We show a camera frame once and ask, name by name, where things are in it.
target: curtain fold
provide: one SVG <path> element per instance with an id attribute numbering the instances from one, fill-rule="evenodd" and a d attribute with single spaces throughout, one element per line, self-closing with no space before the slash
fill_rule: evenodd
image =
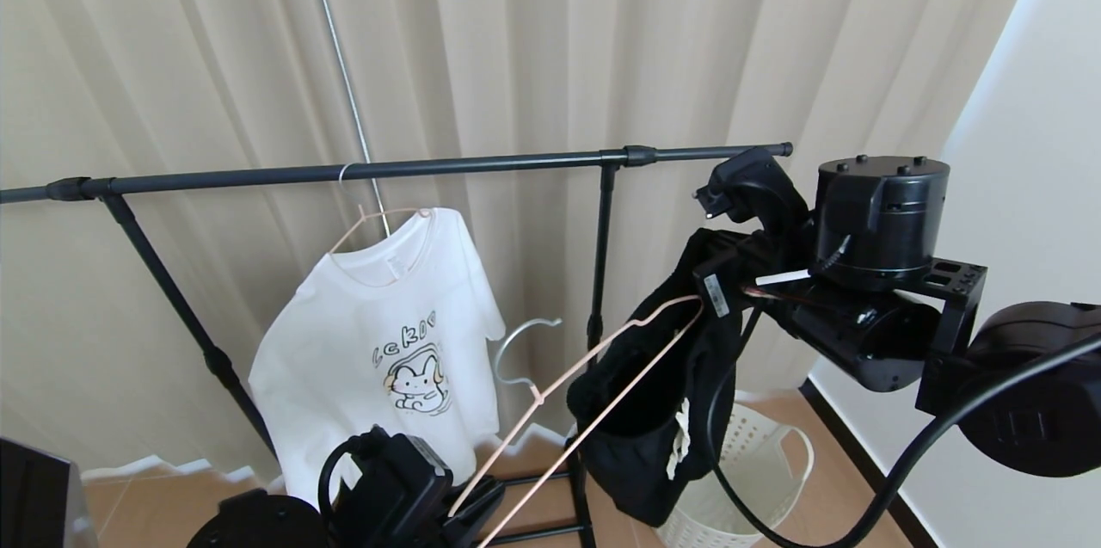
<path id="1" fill-rule="evenodd" d="M 937 155 L 1014 0 L 328 0 L 373 160 L 793 141 L 817 164 Z M 0 0 L 0 183 L 362 160 L 320 0 Z M 612 329 L 700 226 L 711 164 L 617 179 Z M 535 329 L 508 371 L 546 384 L 585 344 L 592 168 L 381 180 L 386 207 L 462 211 L 502 313 Z M 216 343 L 248 374 L 364 184 L 131 196 Z M 3 207 L 0 429 L 118 465 L 156 453 L 277 472 L 97 204 Z M 713 226 L 729 226 L 720 219 Z M 353 239 L 381 235 L 371 223 Z M 739 386 L 815 360 L 762 324 Z M 526 392 L 502 391 L 508 424 Z M 564 429 L 560 401 L 541 420 Z"/>

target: white t-shirt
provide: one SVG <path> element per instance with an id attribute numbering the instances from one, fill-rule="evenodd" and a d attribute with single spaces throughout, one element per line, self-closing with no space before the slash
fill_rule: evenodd
<path id="1" fill-rule="evenodd" d="M 486 340 L 503 336 L 457 211 L 421 211 L 377 245 L 326 254 L 268 329 L 249 374 L 287 494 L 317 506 L 329 452 L 374 425 L 424 438 L 455 484 L 465 482 L 473 446 L 499 429 Z M 347 459 L 337 474 L 358 479 Z"/>

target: floor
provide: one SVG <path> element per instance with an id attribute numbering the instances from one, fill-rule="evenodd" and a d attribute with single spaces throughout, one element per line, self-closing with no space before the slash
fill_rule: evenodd
<path id="1" fill-rule="evenodd" d="M 843 535 L 863 512 L 872 497 L 857 467 L 833 440 L 803 396 L 782 396 L 750 404 L 777 421 L 798 426 L 809 435 L 815 447 L 816 464 L 803 496 L 795 509 L 780 526 L 780 531 L 793 540 L 827 544 Z M 805 464 L 806 454 L 797 439 L 789 438 L 788 450 L 794 470 Z M 515 458 L 502 458 L 494 467 L 499 478 L 530 474 L 543 470 L 557 458 L 553 445 L 531 439 Z M 138 548 L 162 546 L 185 547 L 209 517 L 218 502 L 255 487 L 252 480 L 232 483 L 220 473 L 204 471 L 174 475 L 168 470 L 150 470 L 132 478 L 101 480 L 86 485 L 88 508 L 103 548 Z M 497 516 L 506 512 L 526 486 L 510 489 Z M 589 507 L 592 513 L 597 544 L 602 548 L 662 548 L 653 529 L 623 514 L 611 500 L 590 481 Z M 492 528 L 499 518 L 490 520 Z M 573 519 L 573 504 L 565 480 L 550 482 L 521 509 L 506 529 L 536 529 Z M 574 548 L 575 535 L 550 537 L 523 544 L 524 548 Z M 762 540 L 760 548 L 775 546 Z M 864 544 L 868 548 L 908 547 L 909 542 L 889 516 L 880 520 Z"/>

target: laundry basket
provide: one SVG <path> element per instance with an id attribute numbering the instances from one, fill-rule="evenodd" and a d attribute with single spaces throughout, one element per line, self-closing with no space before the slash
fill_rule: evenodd
<path id="1" fill-rule="evenodd" d="M 792 474 L 781 446 L 793 432 L 807 448 L 807 467 L 800 475 Z M 775 528 L 799 498 L 814 468 L 815 451 L 803 430 L 734 404 L 719 460 L 738 496 Z M 730 502 L 713 473 L 688 484 L 657 536 L 668 548 L 733 548 L 752 546 L 762 537 Z"/>

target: cartoon mouse print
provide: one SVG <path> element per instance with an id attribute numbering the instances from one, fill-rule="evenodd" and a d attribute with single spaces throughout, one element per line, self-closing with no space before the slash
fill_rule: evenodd
<path id="1" fill-rule="evenodd" d="M 439 415 L 450 406 L 450 392 L 446 384 L 435 344 L 397 361 L 390 368 L 385 380 L 394 406 L 426 415 Z"/>

